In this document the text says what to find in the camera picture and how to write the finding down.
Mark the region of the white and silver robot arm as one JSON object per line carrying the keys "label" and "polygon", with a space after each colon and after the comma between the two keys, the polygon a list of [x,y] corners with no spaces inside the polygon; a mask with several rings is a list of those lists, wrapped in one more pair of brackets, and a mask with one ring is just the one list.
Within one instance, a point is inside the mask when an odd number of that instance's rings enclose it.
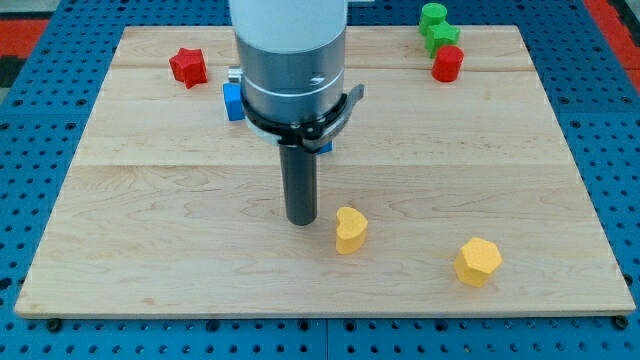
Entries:
{"label": "white and silver robot arm", "polygon": [[346,0],[230,0],[250,128],[275,142],[276,123],[327,115],[343,93]]}

